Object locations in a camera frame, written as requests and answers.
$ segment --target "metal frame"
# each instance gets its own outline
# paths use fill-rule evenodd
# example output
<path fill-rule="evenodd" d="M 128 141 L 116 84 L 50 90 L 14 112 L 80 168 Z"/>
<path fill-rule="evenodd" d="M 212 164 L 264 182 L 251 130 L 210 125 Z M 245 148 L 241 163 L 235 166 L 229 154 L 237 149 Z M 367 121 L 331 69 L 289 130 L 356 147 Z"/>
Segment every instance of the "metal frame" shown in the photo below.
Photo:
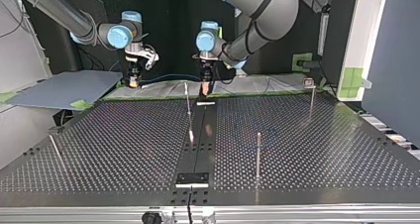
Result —
<path fill-rule="evenodd" d="M 331 97 L 322 96 L 331 104 L 336 104 L 336 101 Z M 97 106 L 98 104 L 67 123 L 65 128 L 74 126 Z M 193 109 L 193 114 L 193 132 L 196 140 L 191 144 L 187 132 L 185 133 L 185 147 L 179 157 L 173 180 L 176 180 L 178 173 L 209 172 L 209 183 L 211 184 L 214 181 L 212 170 L 214 169 L 215 159 L 217 105 L 196 106 Z M 418 161 L 406 151 L 397 146 L 392 146 L 392 142 L 387 140 L 385 135 L 362 118 L 359 119 L 363 122 L 365 132 L 376 137 L 377 141 L 383 143 L 386 149 L 404 159 L 408 166 L 416 168 L 416 170 L 419 169 Z M 48 140 L 42 141 L 34 147 L 34 152 L 37 151 L 37 148 L 42 148 L 48 144 Z M 15 160 L 0 172 L 0 178 L 5 172 L 16 169 L 30 157 L 31 155 L 21 156 Z M 155 195 L 119 195 L 118 200 L 115 199 L 115 195 L 101 195 L 100 197 L 99 195 L 86 194 L 81 194 L 78 197 L 76 195 L 62 195 L 61 198 L 66 199 L 65 205 L 64 202 L 56 202 L 53 196 L 51 196 L 51 199 L 40 199 L 35 194 L 25 194 L 22 203 L 17 205 L 20 207 L 0 207 L 0 222 L 139 223 L 142 215 L 146 212 L 161 213 L 168 220 L 164 223 L 173 223 L 174 220 L 177 223 L 189 223 L 189 212 L 196 223 L 214 223 L 214 221 L 217 223 L 420 222 L 417 189 L 387 193 L 371 189 L 348 192 L 320 191 L 277 192 L 275 202 L 272 199 L 272 192 L 261 192 L 259 193 L 260 200 L 265 201 L 255 202 L 257 192 L 252 191 L 240 194 L 234 192 L 217 193 L 211 186 L 209 188 L 185 189 L 177 189 L 173 186 L 173 190 L 164 201 L 157 201 L 158 197 Z M 0 197 L 2 197 L 0 198 L 2 201 L 6 200 L 7 203 L 8 198 L 16 196 L 0 195 Z M 376 200 L 376 204 L 370 203 L 373 198 Z"/>

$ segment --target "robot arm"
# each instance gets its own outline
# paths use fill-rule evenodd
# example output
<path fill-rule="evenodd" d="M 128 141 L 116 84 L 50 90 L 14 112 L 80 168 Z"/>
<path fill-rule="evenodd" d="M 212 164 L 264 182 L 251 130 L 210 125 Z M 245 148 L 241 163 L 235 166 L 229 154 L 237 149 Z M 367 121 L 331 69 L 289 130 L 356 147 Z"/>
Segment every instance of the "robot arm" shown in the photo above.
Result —
<path fill-rule="evenodd" d="M 218 25 L 204 22 L 196 44 L 200 59 L 221 59 L 227 66 L 241 68 L 247 57 L 268 42 L 283 38 L 296 21 L 299 0 L 223 0 L 250 17 L 250 26 L 234 42 L 218 37 Z"/>
<path fill-rule="evenodd" d="M 119 24 L 97 25 L 92 16 L 74 8 L 67 0 L 28 1 L 68 29 L 76 43 L 92 46 L 99 43 L 109 50 L 125 49 L 129 62 L 138 63 L 139 57 L 145 57 L 148 60 L 146 70 L 159 60 L 155 50 L 143 45 L 143 21 L 138 12 L 123 12 Z"/>

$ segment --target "gray plate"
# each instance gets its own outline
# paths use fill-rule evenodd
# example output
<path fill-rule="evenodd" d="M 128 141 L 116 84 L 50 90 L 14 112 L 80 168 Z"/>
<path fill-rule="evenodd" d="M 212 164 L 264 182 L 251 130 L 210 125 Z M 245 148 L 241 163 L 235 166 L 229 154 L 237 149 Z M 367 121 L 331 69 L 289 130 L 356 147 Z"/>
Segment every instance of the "gray plate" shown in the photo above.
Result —
<path fill-rule="evenodd" d="M 1 206 L 169 205 L 185 101 L 106 102 L 0 172 Z"/>
<path fill-rule="evenodd" d="M 419 162 L 323 96 L 312 111 L 310 95 L 219 99 L 204 123 L 216 135 L 201 143 L 215 149 L 197 159 L 212 179 L 197 204 L 420 202 Z"/>

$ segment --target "metal post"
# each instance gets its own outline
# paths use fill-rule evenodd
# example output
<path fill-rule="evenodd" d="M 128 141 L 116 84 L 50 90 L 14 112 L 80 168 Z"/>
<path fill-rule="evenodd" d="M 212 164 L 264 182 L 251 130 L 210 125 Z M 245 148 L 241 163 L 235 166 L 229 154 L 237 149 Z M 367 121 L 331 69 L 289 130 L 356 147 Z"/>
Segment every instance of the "metal post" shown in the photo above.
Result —
<path fill-rule="evenodd" d="M 262 134 L 257 134 L 257 186 L 260 186 L 260 162 L 261 162 Z"/>
<path fill-rule="evenodd" d="M 28 0 L 63 27 L 83 38 L 92 33 L 91 20 L 67 0 Z"/>
<path fill-rule="evenodd" d="M 314 87 L 312 88 L 311 111 L 312 111 L 312 109 L 313 109 L 313 107 L 314 107 L 315 92 L 316 92 L 316 86 L 314 86 Z"/>
<path fill-rule="evenodd" d="M 64 168 L 64 171 L 66 171 L 65 164 L 64 164 L 64 161 L 62 160 L 61 152 L 59 151 L 58 146 L 56 145 L 55 138 L 53 137 L 52 134 L 49 134 L 49 138 L 52 142 L 53 149 L 55 150 L 56 155 L 58 156 L 58 159 L 61 162 L 62 168 Z"/>
<path fill-rule="evenodd" d="M 189 104 L 189 89 L 188 89 L 188 83 L 184 82 L 185 86 L 185 96 L 186 96 L 186 107 L 187 107 L 187 114 L 188 114 L 188 120 L 189 120 L 189 140 L 191 143 L 194 142 L 194 133 L 192 132 L 192 113 L 191 113 L 191 107 Z"/>

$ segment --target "white wall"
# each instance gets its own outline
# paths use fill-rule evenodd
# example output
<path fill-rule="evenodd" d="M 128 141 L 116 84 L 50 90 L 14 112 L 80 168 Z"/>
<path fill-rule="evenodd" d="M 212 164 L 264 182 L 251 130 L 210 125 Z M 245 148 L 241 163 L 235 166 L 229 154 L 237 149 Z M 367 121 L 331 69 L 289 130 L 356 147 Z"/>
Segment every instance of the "white wall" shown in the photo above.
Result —
<path fill-rule="evenodd" d="M 9 0 L 1 1 L 21 20 L 16 4 Z M 0 21 L 0 35 L 10 32 L 18 25 L 2 6 Z M 44 57 L 34 37 L 22 28 L 0 38 L 0 93 L 19 90 L 51 76 L 50 70 L 44 65 Z"/>
<path fill-rule="evenodd" d="M 362 67 L 363 78 L 368 72 L 386 0 L 358 0 L 349 35 L 349 41 L 339 84 L 341 90 L 344 71 L 347 67 Z M 339 97 L 341 101 L 362 101 L 365 89 L 361 88 L 357 98 Z"/>
<path fill-rule="evenodd" d="M 1 0 L 20 20 L 17 3 Z M 0 35 L 10 32 L 18 23 L 0 6 Z M 23 29 L 0 38 L 0 93 L 15 92 L 51 76 L 45 56 L 31 34 Z M 17 158 L 47 136 L 57 111 L 12 107 L 0 104 L 0 168 Z"/>

